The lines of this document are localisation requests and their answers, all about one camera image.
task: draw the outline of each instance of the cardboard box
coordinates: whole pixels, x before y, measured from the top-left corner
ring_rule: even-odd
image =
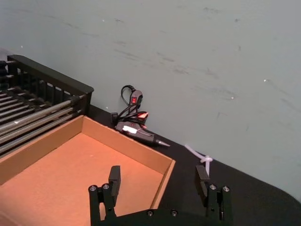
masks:
[[[107,183],[113,165],[121,166],[117,216],[156,209],[174,164],[79,116],[0,159],[0,225],[89,226],[88,187]]]

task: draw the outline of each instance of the black tabletop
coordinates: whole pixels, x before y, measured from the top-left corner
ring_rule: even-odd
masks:
[[[112,127],[110,114],[104,110],[91,106],[89,117]],[[199,159],[180,144],[164,137],[160,140],[171,146],[154,149],[174,159],[176,164],[159,207],[204,215],[205,208],[194,184]],[[219,161],[210,164],[210,179],[231,189],[234,225],[301,226],[301,203],[286,192]]]

